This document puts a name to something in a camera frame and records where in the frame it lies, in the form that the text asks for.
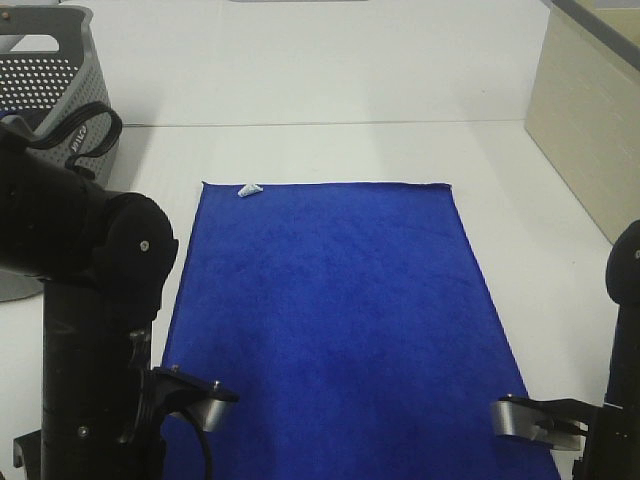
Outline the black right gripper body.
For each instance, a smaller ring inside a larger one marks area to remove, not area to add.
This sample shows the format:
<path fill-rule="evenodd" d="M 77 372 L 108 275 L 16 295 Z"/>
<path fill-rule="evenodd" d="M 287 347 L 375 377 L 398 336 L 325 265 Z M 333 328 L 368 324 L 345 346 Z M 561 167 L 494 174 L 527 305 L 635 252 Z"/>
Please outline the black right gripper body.
<path fill-rule="evenodd" d="M 639 478 L 639 403 L 601 407 L 577 402 L 576 419 L 587 425 L 584 451 L 573 479 Z"/>

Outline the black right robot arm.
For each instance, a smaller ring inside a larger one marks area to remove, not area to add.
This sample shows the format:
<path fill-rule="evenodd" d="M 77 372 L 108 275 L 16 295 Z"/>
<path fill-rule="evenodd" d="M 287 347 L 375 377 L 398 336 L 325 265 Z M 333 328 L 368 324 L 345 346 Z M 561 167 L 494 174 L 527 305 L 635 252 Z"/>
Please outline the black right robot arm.
<path fill-rule="evenodd" d="M 619 306 L 604 404 L 588 424 L 585 449 L 574 462 L 575 479 L 639 477 L 639 222 L 613 245 L 606 290 Z"/>

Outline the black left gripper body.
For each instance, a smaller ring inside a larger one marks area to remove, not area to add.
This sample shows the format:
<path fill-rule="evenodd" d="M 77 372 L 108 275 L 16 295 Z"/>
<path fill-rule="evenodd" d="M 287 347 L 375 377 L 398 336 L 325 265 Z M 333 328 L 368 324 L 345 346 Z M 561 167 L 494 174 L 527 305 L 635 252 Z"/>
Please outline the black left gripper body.
<path fill-rule="evenodd" d="M 170 412 L 233 391 L 176 367 L 151 367 L 150 350 L 148 329 L 46 330 L 41 427 L 14 439 L 14 467 L 27 479 L 161 478 Z M 211 478 L 207 433 L 190 425 Z"/>

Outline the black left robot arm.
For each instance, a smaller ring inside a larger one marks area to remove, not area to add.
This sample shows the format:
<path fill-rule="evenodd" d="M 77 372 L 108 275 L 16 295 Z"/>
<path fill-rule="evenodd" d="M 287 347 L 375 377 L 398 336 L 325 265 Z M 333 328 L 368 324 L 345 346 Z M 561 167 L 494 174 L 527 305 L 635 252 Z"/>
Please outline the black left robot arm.
<path fill-rule="evenodd" d="M 182 417 L 207 448 L 238 397 L 152 365 L 177 240 L 150 198 L 37 157 L 72 130 L 35 137 L 1 124 L 1 266 L 44 286 L 41 426 L 14 440 L 13 464 L 29 479 L 158 479 L 166 417 Z"/>

